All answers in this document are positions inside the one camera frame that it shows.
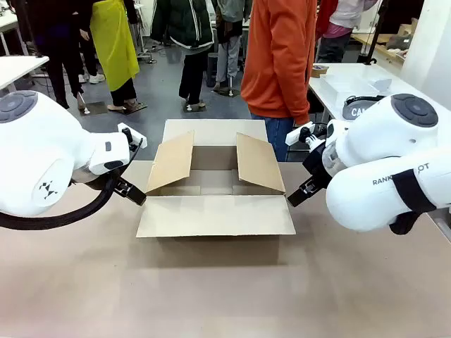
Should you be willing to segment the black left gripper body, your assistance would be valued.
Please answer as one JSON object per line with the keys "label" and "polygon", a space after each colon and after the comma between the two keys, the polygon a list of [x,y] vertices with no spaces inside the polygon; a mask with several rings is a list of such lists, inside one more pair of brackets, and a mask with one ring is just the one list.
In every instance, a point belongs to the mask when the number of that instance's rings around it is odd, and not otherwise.
{"label": "black left gripper body", "polygon": [[101,191],[105,188],[106,183],[113,175],[120,177],[122,174],[123,167],[110,170],[101,175],[96,175],[89,170],[87,165],[84,165],[73,172],[72,183],[85,184],[93,190]]}

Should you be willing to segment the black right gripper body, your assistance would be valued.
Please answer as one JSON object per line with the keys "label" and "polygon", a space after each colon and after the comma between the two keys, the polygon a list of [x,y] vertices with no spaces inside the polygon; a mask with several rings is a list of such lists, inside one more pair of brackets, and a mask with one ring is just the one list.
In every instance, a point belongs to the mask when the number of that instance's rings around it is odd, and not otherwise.
{"label": "black right gripper body", "polygon": [[323,164],[322,155],[326,147],[325,142],[320,144],[309,152],[309,155],[303,162],[304,168],[311,174],[311,177],[305,182],[307,186],[328,186],[330,175]]}

